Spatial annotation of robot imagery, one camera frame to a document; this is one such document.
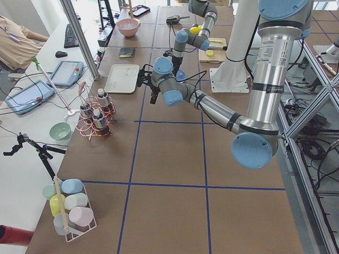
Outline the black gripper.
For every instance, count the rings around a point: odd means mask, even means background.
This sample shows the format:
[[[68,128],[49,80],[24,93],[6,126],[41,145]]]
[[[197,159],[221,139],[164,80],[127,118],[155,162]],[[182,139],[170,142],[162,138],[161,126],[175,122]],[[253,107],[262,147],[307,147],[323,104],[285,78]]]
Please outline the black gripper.
[[[151,77],[148,78],[148,86],[151,89],[150,103],[151,104],[156,104],[157,96],[158,96],[158,93],[160,92],[160,89],[157,86],[153,85]]]
[[[172,54],[172,64],[173,69],[179,69],[180,65],[182,64],[182,56],[175,56]]]

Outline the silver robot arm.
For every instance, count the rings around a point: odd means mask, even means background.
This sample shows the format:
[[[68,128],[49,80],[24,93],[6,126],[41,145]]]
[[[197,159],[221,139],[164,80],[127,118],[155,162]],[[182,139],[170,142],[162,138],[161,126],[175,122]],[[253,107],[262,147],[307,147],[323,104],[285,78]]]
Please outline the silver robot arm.
[[[188,29],[180,30],[172,57],[156,59],[153,71],[147,77],[152,91],[151,102],[156,102],[158,94],[168,106],[187,101],[209,119],[235,133],[231,152],[240,165],[250,169],[266,166],[278,147],[276,116],[292,46],[296,39],[309,34],[312,6],[312,1],[258,2],[261,44],[247,114],[242,116],[194,85],[181,83],[175,78],[186,45],[206,50],[210,44],[210,31],[218,17],[211,2],[190,1],[189,11],[204,18],[203,27],[198,35]]]
[[[204,18],[204,23],[199,32],[191,32],[190,29],[186,28],[177,32],[172,51],[173,74],[175,75],[183,61],[186,44],[203,51],[208,50],[209,36],[218,18],[215,5],[209,1],[189,1],[189,11]]]

